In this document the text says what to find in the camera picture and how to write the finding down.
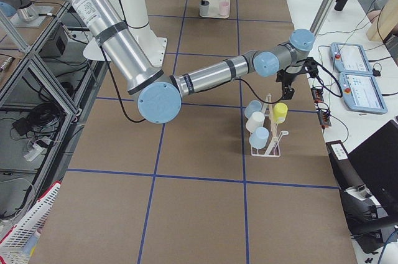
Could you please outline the light blue plastic cup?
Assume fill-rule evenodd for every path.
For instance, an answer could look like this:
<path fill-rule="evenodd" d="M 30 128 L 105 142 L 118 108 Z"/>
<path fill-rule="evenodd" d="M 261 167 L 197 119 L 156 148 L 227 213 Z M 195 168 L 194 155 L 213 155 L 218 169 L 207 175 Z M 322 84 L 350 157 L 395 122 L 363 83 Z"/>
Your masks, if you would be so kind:
<path fill-rule="evenodd" d="M 262 149 L 266 146 L 269 138 L 269 131 L 265 127 L 258 127 L 249 137 L 249 144 L 252 148 Z"/>

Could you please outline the yellow plastic cup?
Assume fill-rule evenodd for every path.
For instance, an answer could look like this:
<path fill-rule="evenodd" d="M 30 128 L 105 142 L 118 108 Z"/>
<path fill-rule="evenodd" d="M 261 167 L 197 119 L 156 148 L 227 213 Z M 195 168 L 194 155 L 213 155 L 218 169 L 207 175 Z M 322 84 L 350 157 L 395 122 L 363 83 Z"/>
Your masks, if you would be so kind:
<path fill-rule="evenodd" d="M 274 121 L 281 124 L 285 121 L 288 112 L 288 106 L 285 103 L 276 103 L 273 106 Z"/>

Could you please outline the black laptop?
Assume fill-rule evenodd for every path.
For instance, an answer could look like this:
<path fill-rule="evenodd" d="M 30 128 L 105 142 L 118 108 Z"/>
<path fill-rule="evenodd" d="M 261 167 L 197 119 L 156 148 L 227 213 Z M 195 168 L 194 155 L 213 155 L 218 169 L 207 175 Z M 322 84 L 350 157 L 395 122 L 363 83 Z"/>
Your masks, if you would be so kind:
<path fill-rule="evenodd" d="M 397 123 L 388 121 L 352 152 L 336 153 L 343 190 L 365 186 L 388 214 L 397 213 Z"/>

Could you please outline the cream plastic tray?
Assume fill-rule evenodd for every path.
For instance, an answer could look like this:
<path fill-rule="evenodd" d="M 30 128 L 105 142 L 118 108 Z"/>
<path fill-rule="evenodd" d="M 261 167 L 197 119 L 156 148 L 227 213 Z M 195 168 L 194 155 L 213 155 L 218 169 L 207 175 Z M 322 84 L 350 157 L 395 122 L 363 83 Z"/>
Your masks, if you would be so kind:
<path fill-rule="evenodd" d="M 207 0 L 210 2 L 210 8 L 208 12 L 207 18 L 214 18 L 214 19 L 227 19 L 230 15 L 230 7 L 231 7 L 231 0 Z M 228 1 L 229 2 L 229 15 L 228 16 L 220 16 L 219 15 L 219 2 L 220 1 Z"/>

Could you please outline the teach pendant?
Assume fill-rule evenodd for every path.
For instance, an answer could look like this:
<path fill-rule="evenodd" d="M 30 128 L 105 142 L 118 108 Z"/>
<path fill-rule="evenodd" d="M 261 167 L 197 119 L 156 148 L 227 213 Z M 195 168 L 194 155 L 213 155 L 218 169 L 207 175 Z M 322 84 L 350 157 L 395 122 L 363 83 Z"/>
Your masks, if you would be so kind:
<path fill-rule="evenodd" d="M 343 100 L 351 111 L 385 114 L 388 112 L 375 77 L 360 73 L 340 73 Z"/>
<path fill-rule="evenodd" d="M 330 44 L 330 54 L 331 60 L 339 72 L 368 75 L 372 72 L 362 45 L 333 42 Z"/>

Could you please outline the grey plastic cup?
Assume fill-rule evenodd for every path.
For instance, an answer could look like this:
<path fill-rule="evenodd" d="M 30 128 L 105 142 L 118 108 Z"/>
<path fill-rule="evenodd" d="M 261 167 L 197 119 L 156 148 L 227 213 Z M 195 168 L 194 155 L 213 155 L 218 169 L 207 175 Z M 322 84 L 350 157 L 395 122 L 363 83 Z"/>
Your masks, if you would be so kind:
<path fill-rule="evenodd" d="M 207 0 L 201 1 L 199 5 L 199 15 L 200 17 L 207 17 L 210 8 L 210 2 Z"/>

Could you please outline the upper teach pendant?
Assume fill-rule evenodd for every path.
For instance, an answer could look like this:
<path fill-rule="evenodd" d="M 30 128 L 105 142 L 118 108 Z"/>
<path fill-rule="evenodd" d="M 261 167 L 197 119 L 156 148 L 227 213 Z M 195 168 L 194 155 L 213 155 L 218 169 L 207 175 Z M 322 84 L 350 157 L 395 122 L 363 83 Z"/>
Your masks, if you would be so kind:
<path fill-rule="evenodd" d="M 333 42 L 330 44 L 330 54 L 331 60 L 339 72 L 368 75 L 372 72 L 362 45 Z"/>

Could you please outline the cream white plastic cup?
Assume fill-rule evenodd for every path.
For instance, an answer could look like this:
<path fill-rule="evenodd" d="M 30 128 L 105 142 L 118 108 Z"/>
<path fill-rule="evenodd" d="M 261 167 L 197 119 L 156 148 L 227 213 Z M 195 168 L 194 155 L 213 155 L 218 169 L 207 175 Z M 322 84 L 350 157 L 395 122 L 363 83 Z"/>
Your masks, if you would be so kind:
<path fill-rule="evenodd" d="M 255 111 L 251 114 L 246 122 L 246 129 L 253 133 L 259 127 L 263 127 L 265 115 L 260 111 Z"/>

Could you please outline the lower teach pendant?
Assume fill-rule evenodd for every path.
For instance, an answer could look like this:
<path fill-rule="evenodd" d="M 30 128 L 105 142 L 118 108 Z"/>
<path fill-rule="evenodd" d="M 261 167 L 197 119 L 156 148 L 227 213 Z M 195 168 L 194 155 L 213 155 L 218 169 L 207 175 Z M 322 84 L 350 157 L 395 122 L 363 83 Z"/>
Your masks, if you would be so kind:
<path fill-rule="evenodd" d="M 351 111 L 385 114 L 388 112 L 375 77 L 360 73 L 340 73 L 343 100 Z"/>

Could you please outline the white plastic basket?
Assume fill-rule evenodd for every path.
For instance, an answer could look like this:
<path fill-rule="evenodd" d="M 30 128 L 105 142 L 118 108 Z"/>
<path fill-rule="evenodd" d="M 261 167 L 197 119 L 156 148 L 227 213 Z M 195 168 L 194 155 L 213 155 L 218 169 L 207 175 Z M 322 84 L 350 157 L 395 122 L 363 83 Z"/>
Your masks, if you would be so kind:
<path fill-rule="evenodd" d="M 54 182 L 25 216 L 1 239 L 1 263 L 28 263 L 61 186 Z"/>

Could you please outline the pink plastic cup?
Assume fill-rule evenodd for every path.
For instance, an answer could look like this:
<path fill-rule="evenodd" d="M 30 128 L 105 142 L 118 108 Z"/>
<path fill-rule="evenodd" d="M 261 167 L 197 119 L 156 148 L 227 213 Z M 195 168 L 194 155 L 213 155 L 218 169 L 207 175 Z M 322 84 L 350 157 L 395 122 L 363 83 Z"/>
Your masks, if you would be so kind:
<path fill-rule="evenodd" d="M 218 11 L 219 11 L 220 16 L 228 16 L 229 15 L 229 2 L 228 1 L 220 1 Z"/>

